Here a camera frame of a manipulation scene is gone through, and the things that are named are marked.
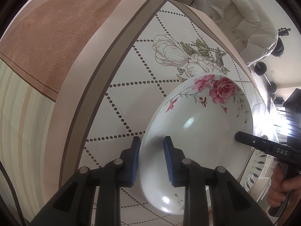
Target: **black cable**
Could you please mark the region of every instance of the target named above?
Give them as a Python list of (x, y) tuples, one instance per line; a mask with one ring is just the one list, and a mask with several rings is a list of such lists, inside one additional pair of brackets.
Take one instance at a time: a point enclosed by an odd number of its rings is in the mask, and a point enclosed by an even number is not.
[(2, 165), (1, 161), (0, 161), (0, 170), (1, 170), (7, 184), (9, 186), (10, 190), (11, 190), (11, 194), (13, 195), (13, 199), (14, 199), (14, 202), (15, 202), (15, 205), (16, 205), (16, 209), (17, 209), (21, 224), (22, 224), (22, 226), (27, 226), (26, 223), (25, 223), (25, 219), (23, 217), (23, 213), (22, 213), (19, 201), (18, 201), (16, 191), (15, 191), (14, 186), (13, 186), (13, 183), (11, 182), (11, 180), (10, 180), (4, 166)]

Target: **bowl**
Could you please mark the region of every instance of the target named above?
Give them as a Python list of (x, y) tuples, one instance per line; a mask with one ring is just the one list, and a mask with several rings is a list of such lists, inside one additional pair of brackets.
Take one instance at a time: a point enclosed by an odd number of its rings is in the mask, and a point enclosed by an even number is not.
[(165, 136), (187, 158), (211, 169), (224, 166), (237, 179), (251, 152), (235, 141), (238, 131), (253, 134), (253, 121), (246, 95), (233, 80), (205, 73), (180, 84), (157, 109), (141, 142), (138, 180), (145, 198), (161, 211), (184, 213), (185, 189), (172, 187), (167, 173)]

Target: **metal screw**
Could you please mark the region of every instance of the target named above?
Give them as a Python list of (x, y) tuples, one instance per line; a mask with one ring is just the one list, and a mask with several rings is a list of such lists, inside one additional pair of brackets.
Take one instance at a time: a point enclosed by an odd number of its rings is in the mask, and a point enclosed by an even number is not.
[(191, 159), (185, 158), (182, 160), (185, 165), (189, 165), (191, 163)]
[(220, 173), (224, 173), (226, 171), (226, 168), (219, 166), (219, 167), (217, 167), (217, 171)]
[(86, 173), (87, 171), (89, 171), (89, 168), (87, 168), (87, 167), (81, 167), (81, 168), (79, 169), (79, 172), (80, 172), (80, 173)]
[(115, 164), (115, 165), (120, 165), (120, 164), (122, 164), (122, 163), (123, 163), (123, 160), (122, 160), (122, 159), (119, 159), (119, 158), (118, 158), (118, 159), (115, 159), (115, 160), (114, 160), (114, 164)]

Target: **human hand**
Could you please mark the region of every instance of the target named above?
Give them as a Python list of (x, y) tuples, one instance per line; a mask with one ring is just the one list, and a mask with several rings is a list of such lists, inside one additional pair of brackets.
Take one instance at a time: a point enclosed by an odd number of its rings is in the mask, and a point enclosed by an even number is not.
[(277, 163), (271, 177), (271, 186), (267, 196), (267, 203), (271, 207), (280, 206), (281, 202), (285, 200), (284, 192), (291, 190), (299, 190), (301, 192), (301, 175), (287, 179), (284, 182), (282, 182), (282, 179), (282, 170), (279, 163)]

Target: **floral decoration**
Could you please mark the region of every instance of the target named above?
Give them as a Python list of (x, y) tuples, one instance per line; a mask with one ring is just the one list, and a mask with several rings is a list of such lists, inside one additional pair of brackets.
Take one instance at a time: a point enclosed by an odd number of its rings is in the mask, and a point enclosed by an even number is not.
[(249, 111), (244, 105), (246, 100), (242, 98), (244, 95), (242, 90), (229, 78), (213, 74), (197, 77), (192, 86), (186, 87), (186, 85), (184, 85), (179, 93), (166, 102), (165, 105), (168, 104), (166, 113), (174, 108), (178, 98), (183, 97), (194, 98), (195, 103), (201, 103), (203, 107), (206, 107), (208, 105), (207, 97), (201, 96), (201, 93), (205, 89), (209, 89), (209, 96), (212, 98), (212, 102), (220, 105), (226, 114), (227, 107), (225, 107), (225, 104), (227, 104), (229, 100), (232, 100), (233, 103), (236, 102), (238, 110), (237, 117), (240, 115), (241, 111), (244, 111), (244, 114), (246, 115), (244, 123), (247, 123)]
[[(176, 42), (170, 35), (157, 35), (154, 38), (153, 49), (156, 52), (155, 59), (164, 66), (175, 66), (181, 82), (187, 80), (182, 77), (185, 73), (188, 78), (200, 73), (219, 73), (227, 75), (229, 70), (224, 66), (222, 53), (217, 47), (215, 50), (209, 48), (203, 38), (192, 42), (192, 46), (186, 43)], [(215, 53), (215, 58), (210, 56), (210, 52)]]
[(183, 202), (184, 200), (180, 200), (177, 194), (175, 194), (175, 196), (178, 198), (178, 203), (180, 205), (180, 210), (184, 210), (184, 205), (181, 204), (181, 202), (184, 204), (184, 202)]
[(252, 161), (252, 168), (247, 177), (245, 178), (243, 184), (243, 188), (246, 191), (249, 191), (250, 188), (254, 185), (254, 183), (257, 181), (259, 175), (261, 174), (261, 171), (264, 167), (267, 155), (263, 151), (259, 151), (258, 153), (255, 153), (255, 159)]

